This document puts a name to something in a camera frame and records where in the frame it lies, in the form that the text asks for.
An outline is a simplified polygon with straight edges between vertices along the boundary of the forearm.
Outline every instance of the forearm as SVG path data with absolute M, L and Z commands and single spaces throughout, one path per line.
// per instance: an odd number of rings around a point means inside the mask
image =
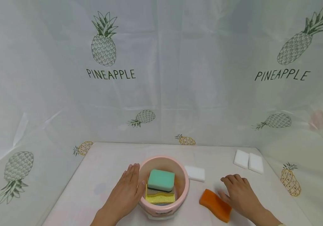
M 273 214 L 264 210 L 250 219 L 256 226 L 280 226 L 282 223 Z
M 106 209 L 101 208 L 95 215 L 90 226 L 116 226 L 119 219 L 114 213 L 109 213 Z

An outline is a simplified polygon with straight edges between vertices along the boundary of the left hand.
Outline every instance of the left hand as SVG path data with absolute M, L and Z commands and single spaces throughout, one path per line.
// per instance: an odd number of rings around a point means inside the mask
M 145 181 L 138 184 L 139 169 L 139 164 L 129 165 L 97 215 L 112 218 L 117 223 L 133 211 L 145 192 Z

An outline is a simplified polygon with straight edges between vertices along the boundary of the pink bucket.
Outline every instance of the pink bucket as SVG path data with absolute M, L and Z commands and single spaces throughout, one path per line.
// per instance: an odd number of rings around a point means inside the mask
M 158 206 L 145 200 L 145 194 L 139 204 L 145 210 L 150 219 L 169 219 L 185 201 L 189 191 L 189 178 L 184 166 L 168 156 L 155 156 L 147 159 L 140 165 L 139 182 L 148 181 L 149 174 L 153 169 L 159 169 L 175 173 L 174 187 L 176 201 L 170 205 Z

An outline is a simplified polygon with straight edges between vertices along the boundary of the pineapple illustration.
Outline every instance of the pineapple illustration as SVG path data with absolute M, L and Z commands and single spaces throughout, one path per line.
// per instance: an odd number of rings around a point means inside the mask
M 114 41 L 111 39 L 114 29 L 117 26 L 112 26 L 116 20 L 116 17 L 110 19 L 110 12 L 104 17 L 101 12 L 98 12 L 99 17 L 95 17 L 95 21 L 92 21 L 98 34 L 94 36 L 91 43 L 91 50 L 94 59 L 104 66 L 111 66 L 116 60 L 116 47 Z
M 175 138 L 179 140 L 181 145 L 195 145 L 195 141 L 192 138 L 184 137 L 182 134 L 178 134 Z
M 149 123 L 152 120 L 155 119 L 155 114 L 154 112 L 150 111 L 150 110 L 144 110 L 141 111 L 137 114 L 137 117 L 135 118 L 135 120 L 131 120 L 128 122 L 129 126 L 133 126 L 133 127 L 141 127 L 140 124 L 142 123 Z
M 80 146 L 75 146 L 74 147 L 74 155 L 77 156 L 78 154 L 80 155 L 86 155 L 87 152 L 90 150 L 91 146 L 93 145 L 93 142 L 91 141 L 86 141 L 83 142 Z
M 292 120 L 286 114 L 273 114 L 270 115 L 266 121 L 253 126 L 255 130 L 262 129 L 265 125 L 272 128 L 285 128 L 291 126 Z
M 281 182 L 288 190 L 290 195 L 297 197 L 301 193 L 300 183 L 296 180 L 295 175 L 293 175 L 293 170 L 297 169 L 295 164 L 284 164 L 283 170 L 281 172 Z
M 311 19 L 306 18 L 305 29 L 283 45 L 277 56 L 279 64 L 287 65 L 300 57 L 311 44 L 312 36 L 323 31 L 321 28 L 323 28 L 323 8 L 319 14 L 314 12 Z
M 19 198 L 20 193 L 26 187 L 22 180 L 30 173 L 33 166 L 33 154 L 31 152 L 17 152 L 12 155 L 4 168 L 4 179 L 8 184 L 1 189 L 0 204 L 7 200 L 7 204 L 13 197 Z

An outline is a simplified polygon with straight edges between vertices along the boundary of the hand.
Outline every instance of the hand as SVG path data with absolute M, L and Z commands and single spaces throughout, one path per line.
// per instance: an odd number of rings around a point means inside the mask
M 92 226 L 114 226 L 136 207 L 145 192 L 145 181 L 138 184 L 139 169 L 140 165 L 134 164 L 124 171 Z
M 242 216 L 257 226 L 278 226 L 281 224 L 259 202 L 246 178 L 241 178 L 240 175 L 235 174 L 223 177 L 221 181 L 226 185 L 229 196 L 222 190 L 218 191 L 219 196 Z

